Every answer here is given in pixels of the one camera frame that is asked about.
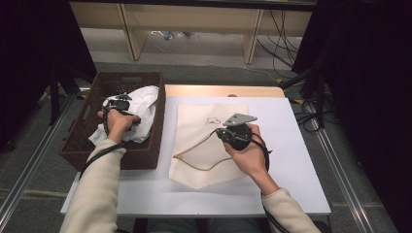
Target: person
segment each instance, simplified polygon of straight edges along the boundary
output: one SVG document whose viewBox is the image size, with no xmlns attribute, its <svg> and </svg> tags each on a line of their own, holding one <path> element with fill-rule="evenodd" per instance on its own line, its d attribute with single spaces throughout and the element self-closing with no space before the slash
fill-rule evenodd
<svg viewBox="0 0 412 233">
<path fill-rule="evenodd" d="M 109 135 L 96 146 L 88 160 L 100 151 L 121 143 L 123 133 L 138 116 L 124 116 L 116 110 L 108 113 Z M 263 143 L 259 127 L 248 124 L 253 139 Z M 265 169 L 260 147 L 250 143 L 244 150 L 235 150 L 223 143 L 239 169 L 252 178 L 261 190 L 262 203 L 269 218 L 274 218 L 287 232 L 320 232 L 288 191 L 276 184 Z M 84 171 L 73 195 L 60 232 L 116 232 L 120 160 L 125 149 L 115 149 L 91 163 Z"/>
</svg>

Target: sleeve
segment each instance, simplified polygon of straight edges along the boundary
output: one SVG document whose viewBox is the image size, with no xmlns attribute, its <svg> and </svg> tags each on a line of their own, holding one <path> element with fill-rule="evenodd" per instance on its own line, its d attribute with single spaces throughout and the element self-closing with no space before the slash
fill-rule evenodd
<svg viewBox="0 0 412 233">
<path fill-rule="evenodd" d="M 107 139 L 88 159 L 116 143 Z M 73 195 L 60 232 L 115 232 L 120 160 L 125 149 L 113 150 L 85 170 Z"/>
<path fill-rule="evenodd" d="M 272 194 L 263 196 L 262 202 L 266 211 L 288 232 L 320 232 L 286 189 L 280 188 Z M 270 221 L 270 223 L 272 229 L 280 232 L 273 222 Z"/>
</svg>

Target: gray floor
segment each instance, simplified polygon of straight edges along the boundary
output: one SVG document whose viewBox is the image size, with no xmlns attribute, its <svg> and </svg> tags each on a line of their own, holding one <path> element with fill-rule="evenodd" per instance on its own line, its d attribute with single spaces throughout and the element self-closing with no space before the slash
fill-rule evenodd
<svg viewBox="0 0 412 233">
<path fill-rule="evenodd" d="M 177 37 L 166 41 L 159 35 L 150 35 L 138 61 L 131 61 L 124 36 L 117 30 L 83 29 L 87 45 L 96 68 L 99 71 L 160 70 L 169 83 L 221 83 L 275 85 L 279 76 L 273 66 L 284 75 L 291 75 L 290 68 L 281 62 L 273 62 L 272 56 L 257 46 L 253 64 L 246 65 L 238 35 L 200 34 L 193 37 Z M 271 47 L 266 38 L 259 38 Z M 299 38 L 290 38 L 296 47 Z M 226 76 L 226 80 L 213 79 Z M 287 91 L 290 97 L 298 97 L 299 85 Z M 78 99 L 70 106 L 70 111 L 47 149 L 37 172 L 29 183 L 3 232 L 57 232 L 63 215 L 59 213 L 65 195 L 76 175 L 76 171 L 58 155 L 73 120 L 77 117 L 84 100 Z M 300 105 L 292 104 L 293 110 L 300 112 Z M 17 148 L 0 153 L 0 203 L 14 186 L 25 164 L 41 141 L 40 135 L 49 126 L 50 100 L 42 102 L 42 107 L 28 116 L 13 141 Z M 359 230 L 354 215 L 348 206 L 342 189 L 329 165 L 326 153 L 317 133 L 309 133 L 301 128 L 312 161 L 330 203 L 332 213 L 330 224 L 333 232 L 363 232 Z M 356 156 L 346 136 L 338 124 L 326 122 L 326 133 L 344 167 L 353 190 L 360 199 L 373 232 L 396 232 L 385 208 L 381 204 L 367 176 L 356 165 Z M 327 222 L 325 216 L 312 216 Z M 119 218 L 119 227 L 132 231 L 134 218 Z"/>
</svg>

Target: brown basket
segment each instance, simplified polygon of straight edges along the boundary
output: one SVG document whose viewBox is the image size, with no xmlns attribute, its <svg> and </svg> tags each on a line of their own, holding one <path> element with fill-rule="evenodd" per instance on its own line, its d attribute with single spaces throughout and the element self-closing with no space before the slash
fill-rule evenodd
<svg viewBox="0 0 412 233">
<path fill-rule="evenodd" d="M 155 169 L 160 150 L 166 102 L 166 91 L 161 72 L 98 73 L 60 155 L 78 171 L 81 171 L 95 148 L 88 137 L 94 133 L 97 125 L 102 123 L 97 112 L 101 110 L 103 100 L 109 96 L 129 93 L 148 85 L 159 87 L 151 136 L 142 144 L 125 143 L 124 147 L 127 152 L 121 160 L 120 167 L 122 170 Z"/>
</svg>

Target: white table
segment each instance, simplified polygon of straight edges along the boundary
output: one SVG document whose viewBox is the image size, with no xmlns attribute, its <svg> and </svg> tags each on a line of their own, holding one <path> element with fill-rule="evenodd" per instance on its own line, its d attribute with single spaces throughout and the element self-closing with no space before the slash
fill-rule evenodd
<svg viewBox="0 0 412 233">
<path fill-rule="evenodd" d="M 157 169 L 121 171 L 118 214 L 136 217 L 263 216 L 259 190 L 249 177 L 192 189 L 168 179 L 179 103 L 242 103 L 258 118 L 270 154 L 270 174 L 287 188 L 308 215 L 330 208 L 286 98 L 168 96 Z M 66 213 L 78 183 L 75 178 L 61 209 Z"/>
</svg>

